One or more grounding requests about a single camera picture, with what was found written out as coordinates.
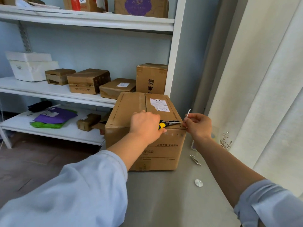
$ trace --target styrofoam box lid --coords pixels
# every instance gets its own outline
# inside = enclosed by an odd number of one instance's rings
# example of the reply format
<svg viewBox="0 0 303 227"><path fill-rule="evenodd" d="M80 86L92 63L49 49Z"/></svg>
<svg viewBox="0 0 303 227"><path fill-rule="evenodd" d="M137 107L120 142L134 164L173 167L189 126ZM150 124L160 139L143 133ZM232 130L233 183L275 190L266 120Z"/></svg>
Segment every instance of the styrofoam box lid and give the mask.
<svg viewBox="0 0 303 227"><path fill-rule="evenodd" d="M6 58L11 61L24 61L24 62L32 62L32 61L52 61L51 54L49 53L34 53L34 52L10 52L6 51Z"/></svg>

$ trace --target white styrofoam box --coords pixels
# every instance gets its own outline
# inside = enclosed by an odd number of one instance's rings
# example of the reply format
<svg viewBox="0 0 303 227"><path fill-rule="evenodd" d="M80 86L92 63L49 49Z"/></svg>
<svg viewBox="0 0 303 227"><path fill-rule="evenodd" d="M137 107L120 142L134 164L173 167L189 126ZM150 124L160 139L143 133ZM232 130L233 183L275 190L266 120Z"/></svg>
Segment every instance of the white styrofoam box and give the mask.
<svg viewBox="0 0 303 227"><path fill-rule="evenodd" d="M29 82L46 80L45 71L59 69L58 61L9 61L18 80Z"/></svg>
<svg viewBox="0 0 303 227"><path fill-rule="evenodd" d="M10 61L24 61L24 62L33 62L33 61L52 61L51 54L49 53L33 53L33 52L10 52L6 51L6 58Z"/></svg>

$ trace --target shelf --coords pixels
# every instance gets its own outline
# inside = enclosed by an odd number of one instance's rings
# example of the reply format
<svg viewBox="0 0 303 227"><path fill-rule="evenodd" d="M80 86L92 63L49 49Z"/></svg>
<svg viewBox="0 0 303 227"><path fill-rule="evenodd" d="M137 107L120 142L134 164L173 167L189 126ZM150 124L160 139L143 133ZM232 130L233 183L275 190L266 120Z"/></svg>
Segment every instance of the shelf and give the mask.
<svg viewBox="0 0 303 227"><path fill-rule="evenodd" d="M42 112L32 113L30 111L21 113L13 118L7 119L4 122L0 123L0 126L2 129L6 129L6 130L47 136L47 137L58 138L63 140L70 140L80 143L101 145L104 142L104 136L100 135L100 131L98 129L93 129L89 132L83 131L83 130L79 130L76 124L76 122L79 119L84 118L86 115L90 113L104 115L104 112L84 110L79 108L68 108L68 107L61 107L61 108L75 110L78 112L78 116L70 119L60 129L35 128L30 126L29 123L32 122L34 118L36 118L39 114L42 113Z"/></svg>
<svg viewBox="0 0 303 227"><path fill-rule="evenodd" d="M63 86L48 84L46 80L39 82L26 82L17 80L13 76L0 78L0 92L101 107L114 107L116 103L115 99L102 98L100 97L100 94L90 95L71 93L68 84Z"/></svg>
<svg viewBox="0 0 303 227"><path fill-rule="evenodd" d="M128 30L174 31L174 19L0 5L0 20Z"/></svg>

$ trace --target light blue shirt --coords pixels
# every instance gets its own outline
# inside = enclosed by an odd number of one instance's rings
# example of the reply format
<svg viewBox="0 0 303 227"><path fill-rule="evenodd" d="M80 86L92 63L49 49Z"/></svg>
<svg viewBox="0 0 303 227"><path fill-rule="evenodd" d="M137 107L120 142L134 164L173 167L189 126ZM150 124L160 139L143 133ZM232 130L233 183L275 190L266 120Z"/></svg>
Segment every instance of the light blue shirt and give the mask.
<svg viewBox="0 0 303 227"><path fill-rule="evenodd" d="M54 179L6 203L0 226L119 226L127 208L126 181L123 161L100 151L64 166ZM303 226L303 202L269 180L248 187L234 210L244 227L257 226L258 219L268 227Z"/></svg>

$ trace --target person's left hand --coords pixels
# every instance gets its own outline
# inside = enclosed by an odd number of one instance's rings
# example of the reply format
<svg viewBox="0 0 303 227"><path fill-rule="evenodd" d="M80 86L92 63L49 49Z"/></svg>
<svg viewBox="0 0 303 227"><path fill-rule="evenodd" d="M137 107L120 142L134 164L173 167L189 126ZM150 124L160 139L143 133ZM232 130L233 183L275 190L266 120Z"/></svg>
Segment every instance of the person's left hand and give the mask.
<svg viewBox="0 0 303 227"><path fill-rule="evenodd" d="M158 130L159 122L160 115L145 111L141 111L140 113L135 112L131 117L129 133L135 134L149 145L167 131L165 128Z"/></svg>

